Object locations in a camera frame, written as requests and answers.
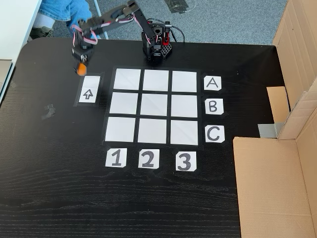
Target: orange object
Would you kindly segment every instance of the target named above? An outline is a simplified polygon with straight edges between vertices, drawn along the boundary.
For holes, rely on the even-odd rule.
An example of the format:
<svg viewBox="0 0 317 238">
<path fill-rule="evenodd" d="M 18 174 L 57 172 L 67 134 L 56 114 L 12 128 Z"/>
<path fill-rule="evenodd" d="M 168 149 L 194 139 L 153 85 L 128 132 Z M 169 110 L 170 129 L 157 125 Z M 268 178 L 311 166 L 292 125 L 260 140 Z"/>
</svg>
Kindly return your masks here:
<svg viewBox="0 0 317 238">
<path fill-rule="evenodd" d="M 85 76 L 87 73 L 87 68 L 83 63 L 79 63 L 77 66 L 77 74 L 80 76 Z"/>
</svg>

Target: chair leg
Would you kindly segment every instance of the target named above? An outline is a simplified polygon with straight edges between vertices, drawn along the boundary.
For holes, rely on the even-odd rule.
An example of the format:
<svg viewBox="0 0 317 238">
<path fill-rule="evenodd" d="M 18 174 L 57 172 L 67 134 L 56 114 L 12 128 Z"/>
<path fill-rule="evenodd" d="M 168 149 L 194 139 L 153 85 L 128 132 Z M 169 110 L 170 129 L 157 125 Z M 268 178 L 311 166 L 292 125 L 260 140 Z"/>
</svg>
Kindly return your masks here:
<svg viewBox="0 0 317 238">
<path fill-rule="evenodd" d="M 99 5 L 98 5 L 97 0 L 94 0 L 94 4 L 95 4 L 95 7 L 96 7 L 98 16 L 101 16 L 101 12 L 100 12 Z M 105 38 L 108 40 L 109 38 L 108 38 L 108 34 L 107 34 L 106 31 L 104 32 L 104 35 L 105 35 Z"/>
</svg>

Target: number 3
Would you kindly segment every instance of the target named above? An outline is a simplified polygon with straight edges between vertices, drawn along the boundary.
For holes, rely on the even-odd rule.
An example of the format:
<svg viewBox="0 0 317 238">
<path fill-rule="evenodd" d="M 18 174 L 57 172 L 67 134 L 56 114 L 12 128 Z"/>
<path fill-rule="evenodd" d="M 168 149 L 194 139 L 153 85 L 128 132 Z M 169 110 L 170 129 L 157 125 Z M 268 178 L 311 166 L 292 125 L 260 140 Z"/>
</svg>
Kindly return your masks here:
<svg viewBox="0 0 317 238">
<path fill-rule="evenodd" d="M 176 170 L 177 171 L 195 171 L 196 152 L 195 151 L 180 151 L 176 154 Z"/>
<path fill-rule="evenodd" d="M 182 168 L 182 167 L 178 166 L 177 168 L 178 168 L 180 171 L 187 171 L 187 170 L 190 169 L 190 166 L 191 166 L 191 163 L 189 162 L 189 160 L 190 160 L 190 154 L 184 153 L 184 154 L 181 154 L 181 155 L 179 156 L 179 158 L 183 158 L 183 157 L 186 158 L 186 160 L 183 161 L 183 163 L 186 164 L 186 167 L 185 167 L 185 168 Z"/>
</svg>

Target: black desk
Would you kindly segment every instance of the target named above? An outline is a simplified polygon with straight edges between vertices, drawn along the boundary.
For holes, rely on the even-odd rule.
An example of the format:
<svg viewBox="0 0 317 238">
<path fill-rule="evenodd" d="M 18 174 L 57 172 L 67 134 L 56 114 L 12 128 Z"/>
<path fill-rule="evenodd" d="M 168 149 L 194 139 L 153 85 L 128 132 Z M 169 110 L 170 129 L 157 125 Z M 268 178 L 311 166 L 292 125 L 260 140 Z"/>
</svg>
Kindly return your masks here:
<svg viewBox="0 0 317 238">
<path fill-rule="evenodd" d="M 21 51 L 0 107 L 1 237 L 240 237 L 232 139 L 259 137 L 273 123 L 267 86 L 282 86 L 273 46 L 173 44 L 161 65 L 145 61 L 142 42 L 100 41 L 88 72 L 104 73 L 97 107 L 75 107 L 79 77 L 71 39 L 38 39 Z M 105 167 L 103 123 L 114 67 L 197 70 L 222 77 L 226 141 L 203 143 L 197 171 L 175 171 L 175 148 L 160 150 L 160 167 L 139 169 L 140 146 L 127 166 Z M 53 104 L 55 115 L 42 119 Z M 205 139 L 203 128 L 199 128 Z"/>
</svg>

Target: cardboard flap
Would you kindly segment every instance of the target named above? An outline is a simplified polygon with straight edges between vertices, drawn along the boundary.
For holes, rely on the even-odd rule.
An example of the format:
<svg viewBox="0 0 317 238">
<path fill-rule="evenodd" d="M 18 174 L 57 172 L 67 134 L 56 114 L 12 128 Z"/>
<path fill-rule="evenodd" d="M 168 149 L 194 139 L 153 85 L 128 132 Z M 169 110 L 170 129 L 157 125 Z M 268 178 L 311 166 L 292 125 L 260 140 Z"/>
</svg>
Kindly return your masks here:
<svg viewBox="0 0 317 238">
<path fill-rule="evenodd" d="M 278 137 L 280 140 L 296 139 L 306 124 L 308 118 L 317 107 L 317 80 L 308 92 L 304 92 L 288 116 L 286 123 Z"/>
<path fill-rule="evenodd" d="M 317 236 L 317 109 L 296 141 Z"/>
<path fill-rule="evenodd" d="M 277 52 L 291 108 L 317 76 L 316 0 L 290 0 L 276 33 Z"/>
<path fill-rule="evenodd" d="M 286 122 L 289 107 L 285 87 L 267 87 L 266 89 L 274 122 Z"/>
<path fill-rule="evenodd" d="M 233 140 L 242 238 L 316 238 L 295 140 Z"/>
</svg>

